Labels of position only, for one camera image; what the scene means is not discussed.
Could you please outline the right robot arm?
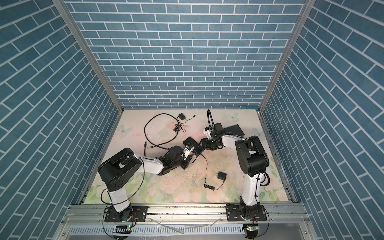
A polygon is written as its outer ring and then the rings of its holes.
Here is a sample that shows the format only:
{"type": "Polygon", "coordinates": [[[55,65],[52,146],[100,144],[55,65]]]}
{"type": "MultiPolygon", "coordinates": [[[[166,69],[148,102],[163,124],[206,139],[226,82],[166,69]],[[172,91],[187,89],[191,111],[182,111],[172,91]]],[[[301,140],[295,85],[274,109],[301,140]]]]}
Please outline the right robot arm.
{"type": "Polygon", "coordinates": [[[259,137],[245,137],[239,125],[223,128],[222,124],[214,124],[203,130],[205,138],[200,141],[204,150],[214,151],[221,148],[232,148],[237,151],[241,170],[245,174],[244,190],[240,198],[239,208],[245,214],[260,209],[260,186],[267,181],[266,169],[270,164],[259,137]]]}

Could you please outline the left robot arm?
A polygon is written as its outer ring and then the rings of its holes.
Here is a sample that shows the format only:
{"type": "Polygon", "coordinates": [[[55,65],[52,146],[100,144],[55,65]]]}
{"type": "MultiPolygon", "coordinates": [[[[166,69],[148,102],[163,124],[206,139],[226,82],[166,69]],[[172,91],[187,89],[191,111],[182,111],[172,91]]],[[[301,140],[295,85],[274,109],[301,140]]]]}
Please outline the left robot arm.
{"type": "Polygon", "coordinates": [[[104,161],[99,166],[98,173],[107,186],[112,206],[117,213],[122,213],[131,208],[125,187],[135,173],[163,176],[178,167],[185,170],[196,153],[196,148],[191,144],[184,148],[173,146],[158,158],[141,157],[130,148],[124,148],[104,161]]]}

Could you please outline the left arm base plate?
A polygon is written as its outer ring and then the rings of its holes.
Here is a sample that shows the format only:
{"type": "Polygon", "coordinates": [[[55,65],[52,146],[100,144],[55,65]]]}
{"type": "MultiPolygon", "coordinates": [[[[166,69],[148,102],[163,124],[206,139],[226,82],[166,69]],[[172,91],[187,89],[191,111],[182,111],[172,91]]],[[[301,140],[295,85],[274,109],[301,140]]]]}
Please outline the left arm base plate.
{"type": "Polygon", "coordinates": [[[148,209],[148,206],[129,206],[125,210],[117,212],[114,207],[107,207],[104,211],[104,221],[106,223],[144,222],[148,209]]]}

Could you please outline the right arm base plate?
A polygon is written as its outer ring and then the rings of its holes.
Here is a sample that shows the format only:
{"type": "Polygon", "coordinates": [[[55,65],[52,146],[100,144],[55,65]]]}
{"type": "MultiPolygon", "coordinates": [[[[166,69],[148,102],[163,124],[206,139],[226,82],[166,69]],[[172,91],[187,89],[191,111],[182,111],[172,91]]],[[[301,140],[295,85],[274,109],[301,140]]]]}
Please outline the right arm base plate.
{"type": "Polygon", "coordinates": [[[260,204],[245,206],[244,204],[226,204],[228,222],[266,221],[268,219],[265,207],[260,204]]]}

